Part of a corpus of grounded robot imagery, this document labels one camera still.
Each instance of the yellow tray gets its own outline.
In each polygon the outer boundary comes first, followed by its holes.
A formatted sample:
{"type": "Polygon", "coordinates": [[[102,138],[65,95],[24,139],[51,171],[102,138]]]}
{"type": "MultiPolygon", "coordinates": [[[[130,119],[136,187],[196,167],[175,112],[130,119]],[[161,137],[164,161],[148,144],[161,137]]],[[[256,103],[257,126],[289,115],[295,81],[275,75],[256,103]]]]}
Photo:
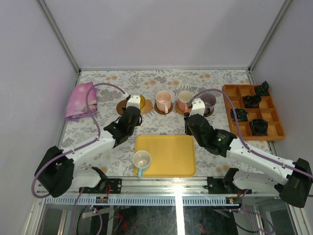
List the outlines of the yellow tray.
{"type": "Polygon", "coordinates": [[[196,174],[194,142],[191,136],[138,136],[135,152],[146,150],[151,155],[150,168],[143,177],[192,177],[196,174]]]}

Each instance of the blue mug handle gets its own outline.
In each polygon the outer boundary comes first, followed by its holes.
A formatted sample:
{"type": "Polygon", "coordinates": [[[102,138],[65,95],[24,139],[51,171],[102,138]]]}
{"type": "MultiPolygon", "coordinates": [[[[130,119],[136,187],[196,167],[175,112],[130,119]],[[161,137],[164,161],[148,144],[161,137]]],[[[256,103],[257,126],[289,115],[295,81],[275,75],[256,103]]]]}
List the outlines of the blue mug handle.
{"type": "Polygon", "coordinates": [[[143,173],[143,169],[142,169],[142,168],[140,168],[140,169],[138,170],[138,177],[139,177],[139,178],[141,178],[141,177],[142,177],[142,173],[143,173]]]}

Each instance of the table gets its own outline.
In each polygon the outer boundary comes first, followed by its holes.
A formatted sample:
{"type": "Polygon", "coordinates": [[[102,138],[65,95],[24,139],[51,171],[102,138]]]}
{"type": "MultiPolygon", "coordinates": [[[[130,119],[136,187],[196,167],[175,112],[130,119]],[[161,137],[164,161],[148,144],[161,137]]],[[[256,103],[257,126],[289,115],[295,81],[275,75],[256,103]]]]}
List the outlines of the table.
{"type": "MultiPolygon", "coordinates": [[[[208,88],[222,89],[224,84],[249,84],[245,70],[132,70],[132,71],[83,71],[78,84],[92,81],[94,84],[107,82],[118,85],[128,94],[142,94],[154,104],[159,91],[169,91],[177,101],[180,91],[188,90],[197,94],[208,88]]],[[[214,113],[207,117],[214,128],[229,131],[222,94],[217,97],[214,113]]],[[[98,114],[97,121],[103,128],[119,115],[116,105],[123,100],[122,93],[112,87],[97,87],[98,114]]],[[[184,135],[184,120],[175,109],[167,115],[160,115],[155,110],[142,115],[143,123],[135,129],[134,134],[120,146],[109,153],[101,153],[81,164],[79,169],[96,166],[108,176],[135,176],[132,157],[134,143],[139,135],[184,135]]],[[[62,148],[69,148],[97,134],[91,118],[82,118],[79,122],[68,122],[63,137],[62,148]]],[[[224,176],[230,167],[257,172],[245,163],[225,159],[210,154],[195,142],[197,164],[196,177],[224,176]]],[[[248,141],[252,146],[270,151],[266,141],[248,141]]]]}

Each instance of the brown coaster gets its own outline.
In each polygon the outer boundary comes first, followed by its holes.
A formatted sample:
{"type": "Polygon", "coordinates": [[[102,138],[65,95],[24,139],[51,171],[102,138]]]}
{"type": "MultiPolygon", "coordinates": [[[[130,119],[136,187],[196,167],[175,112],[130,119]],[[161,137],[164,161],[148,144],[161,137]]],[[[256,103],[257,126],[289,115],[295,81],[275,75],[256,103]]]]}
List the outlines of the brown coaster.
{"type": "Polygon", "coordinates": [[[171,108],[168,110],[168,113],[164,113],[163,111],[159,110],[159,109],[157,108],[157,103],[155,103],[155,111],[156,111],[158,114],[166,115],[166,114],[169,114],[172,110],[173,110],[173,103],[172,103],[172,105],[171,105],[171,108]]]}
{"type": "Polygon", "coordinates": [[[176,110],[176,112],[177,112],[178,114],[184,115],[184,112],[179,109],[177,102],[176,102],[176,105],[175,105],[175,110],[176,110]]]}
{"type": "MultiPolygon", "coordinates": [[[[125,107],[127,104],[127,100],[122,100],[121,102],[119,102],[116,106],[116,111],[118,114],[122,115],[123,114],[123,107],[125,107]]],[[[146,114],[148,112],[150,112],[153,108],[153,104],[150,100],[146,99],[146,103],[145,105],[142,107],[142,109],[140,109],[140,114],[146,114]]]]}
{"type": "Polygon", "coordinates": [[[209,116],[211,116],[212,114],[213,114],[213,112],[214,112],[214,109],[209,113],[209,114],[205,114],[205,115],[203,115],[204,117],[209,117],[209,116]]]}

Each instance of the wooden organizer tray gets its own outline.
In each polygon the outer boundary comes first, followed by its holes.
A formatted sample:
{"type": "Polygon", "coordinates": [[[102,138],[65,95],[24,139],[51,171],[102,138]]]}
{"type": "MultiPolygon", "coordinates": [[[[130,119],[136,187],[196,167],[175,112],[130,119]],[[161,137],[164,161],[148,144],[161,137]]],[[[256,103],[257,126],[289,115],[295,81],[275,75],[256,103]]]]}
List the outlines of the wooden organizer tray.
{"type": "MultiPolygon", "coordinates": [[[[262,96],[259,108],[248,109],[245,108],[243,96],[255,95],[254,87],[259,85],[224,85],[223,91],[229,96],[235,108],[245,109],[248,114],[248,121],[240,121],[239,128],[245,141],[280,141],[285,138],[285,131],[278,116],[272,97],[262,96]],[[253,119],[261,118],[268,122],[268,135],[267,136],[253,136],[249,122],[253,119]]],[[[227,113],[227,119],[230,132],[238,136],[236,122],[230,116],[231,106],[226,97],[224,96],[224,103],[227,113]]]]}

